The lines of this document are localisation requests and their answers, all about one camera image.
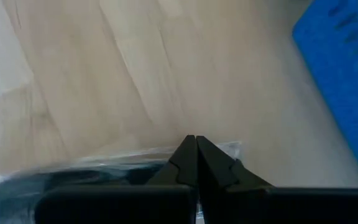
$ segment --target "black object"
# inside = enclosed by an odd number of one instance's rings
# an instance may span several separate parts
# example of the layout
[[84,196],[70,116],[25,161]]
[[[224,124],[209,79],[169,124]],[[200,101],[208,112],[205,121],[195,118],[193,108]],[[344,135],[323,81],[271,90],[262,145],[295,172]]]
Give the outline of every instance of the black object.
[[276,188],[203,136],[187,136],[144,185],[66,185],[35,206],[44,223],[206,223],[277,219],[358,222],[358,189]]
[[34,207],[49,192],[73,185],[143,185],[165,164],[163,161],[112,161],[105,166],[42,169],[20,173],[0,183],[0,224],[34,224]]

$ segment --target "blue object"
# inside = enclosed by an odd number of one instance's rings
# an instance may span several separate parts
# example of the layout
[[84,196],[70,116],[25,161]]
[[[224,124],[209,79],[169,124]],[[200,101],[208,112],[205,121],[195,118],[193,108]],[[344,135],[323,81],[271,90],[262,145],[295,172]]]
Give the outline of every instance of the blue object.
[[293,37],[358,159],[358,0],[314,0]]

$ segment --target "light wood surface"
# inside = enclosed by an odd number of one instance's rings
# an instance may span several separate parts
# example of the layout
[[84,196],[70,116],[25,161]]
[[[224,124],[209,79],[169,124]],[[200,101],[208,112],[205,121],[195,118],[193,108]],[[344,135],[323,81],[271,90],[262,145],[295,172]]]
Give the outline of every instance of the light wood surface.
[[0,0],[0,175],[240,140],[274,185],[358,187],[291,38],[305,0]]

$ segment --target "plastic bag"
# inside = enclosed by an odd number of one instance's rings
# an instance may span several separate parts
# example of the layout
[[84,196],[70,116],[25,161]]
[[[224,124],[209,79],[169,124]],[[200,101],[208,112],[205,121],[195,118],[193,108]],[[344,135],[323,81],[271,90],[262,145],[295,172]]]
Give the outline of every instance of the plastic bag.
[[[232,158],[241,158],[241,143],[217,144]],[[0,224],[33,224],[34,206],[45,192],[73,184],[142,185],[168,161],[176,147],[140,150],[120,156],[86,157],[0,177]],[[197,223],[203,223],[198,212]]]

